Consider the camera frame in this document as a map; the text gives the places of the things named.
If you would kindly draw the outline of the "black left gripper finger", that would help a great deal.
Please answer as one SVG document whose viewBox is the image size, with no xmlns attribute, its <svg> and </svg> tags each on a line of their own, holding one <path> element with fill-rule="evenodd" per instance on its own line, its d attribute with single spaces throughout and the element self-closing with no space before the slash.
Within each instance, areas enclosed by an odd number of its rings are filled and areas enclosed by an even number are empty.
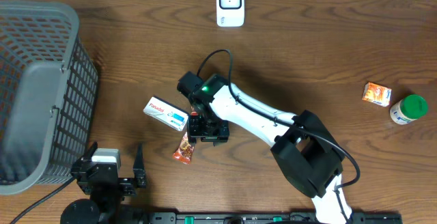
<svg viewBox="0 0 437 224">
<path fill-rule="evenodd" d="M 95 141 L 92 143 L 92 145 L 86 150 L 84 155 L 81 157 L 81 160 L 83 162 L 91 161 L 92 156 L 94 155 L 94 152 L 98 149 L 98 143 Z"/>
<path fill-rule="evenodd" d="M 137 148 L 137 154 L 132 167 L 136 179 L 145 179 L 145 167 L 143 163 L 143 146 L 140 144 Z"/>
</svg>

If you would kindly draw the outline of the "orange Top chocolate bar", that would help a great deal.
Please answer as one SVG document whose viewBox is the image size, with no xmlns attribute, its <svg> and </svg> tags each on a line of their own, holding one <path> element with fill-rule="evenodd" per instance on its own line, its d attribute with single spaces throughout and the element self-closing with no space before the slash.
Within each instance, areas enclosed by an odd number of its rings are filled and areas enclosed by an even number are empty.
<svg viewBox="0 0 437 224">
<path fill-rule="evenodd" d="M 191 164 L 192 156 L 195 146 L 188 141 L 188 133 L 186 132 L 181 139 L 178 149 L 173 153 L 173 159 L 184 163 L 185 165 Z"/>
</svg>

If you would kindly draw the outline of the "white Panadol box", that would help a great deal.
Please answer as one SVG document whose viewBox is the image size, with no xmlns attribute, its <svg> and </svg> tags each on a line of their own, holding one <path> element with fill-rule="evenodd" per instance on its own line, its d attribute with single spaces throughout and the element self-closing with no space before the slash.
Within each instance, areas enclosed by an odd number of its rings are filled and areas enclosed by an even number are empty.
<svg viewBox="0 0 437 224">
<path fill-rule="evenodd" d="M 157 96 L 150 98 L 143 112 L 177 131 L 183 131 L 188 121 L 188 113 L 186 111 Z"/>
</svg>

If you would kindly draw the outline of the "small orange snack box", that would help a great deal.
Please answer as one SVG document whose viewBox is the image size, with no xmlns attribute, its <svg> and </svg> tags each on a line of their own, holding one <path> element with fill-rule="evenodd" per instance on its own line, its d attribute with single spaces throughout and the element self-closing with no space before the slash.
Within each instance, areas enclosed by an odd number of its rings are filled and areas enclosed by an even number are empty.
<svg viewBox="0 0 437 224">
<path fill-rule="evenodd" d="M 381 107 L 390 105 L 392 89 L 368 82 L 363 91 L 362 100 L 377 104 Z"/>
</svg>

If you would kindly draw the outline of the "green lid white jar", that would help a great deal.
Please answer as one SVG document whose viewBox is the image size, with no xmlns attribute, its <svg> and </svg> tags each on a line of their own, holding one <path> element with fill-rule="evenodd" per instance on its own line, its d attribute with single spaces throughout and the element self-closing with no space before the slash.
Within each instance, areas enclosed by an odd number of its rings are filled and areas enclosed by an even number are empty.
<svg viewBox="0 0 437 224">
<path fill-rule="evenodd" d="M 427 101 L 422 96 L 412 94 L 394 104 L 389 115 L 396 124 L 406 125 L 423 117 L 427 112 Z"/>
</svg>

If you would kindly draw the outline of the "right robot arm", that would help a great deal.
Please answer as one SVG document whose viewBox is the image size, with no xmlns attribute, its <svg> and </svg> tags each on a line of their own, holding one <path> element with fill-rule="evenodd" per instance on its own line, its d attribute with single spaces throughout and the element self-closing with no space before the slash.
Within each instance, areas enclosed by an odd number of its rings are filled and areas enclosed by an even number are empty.
<svg viewBox="0 0 437 224">
<path fill-rule="evenodd" d="M 287 181 L 311 198 L 321 223 L 351 223 L 352 209 L 343 194 L 342 162 L 350 155 L 333 139 L 315 114 L 288 113 L 246 95 L 215 74 L 207 81 L 187 72 L 177 89 L 194 114 L 187 123 L 188 141 L 226 143 L 233 123 L 269 147 Z"/>
</svg>

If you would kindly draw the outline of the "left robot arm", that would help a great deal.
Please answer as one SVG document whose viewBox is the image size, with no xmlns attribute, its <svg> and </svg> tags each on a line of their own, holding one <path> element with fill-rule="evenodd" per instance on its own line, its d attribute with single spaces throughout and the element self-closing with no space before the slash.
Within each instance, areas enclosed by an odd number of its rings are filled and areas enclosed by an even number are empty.
<svg viewBox="0 0 437 224">
<path fill-rule="evenodd" d="M 61 214 L 61 223 L 148 223 L 149 215 L 129 205 L 126 197 L 137 195 L 147 186 L 143 146 L 139 145 L 132 166 L 134 176 L 119 177 L 121 157 L 118 149 L 99 148 L 97 143 L 73 163 L 70 173 L 88 196 L 69 204 Z"/>
</svg>

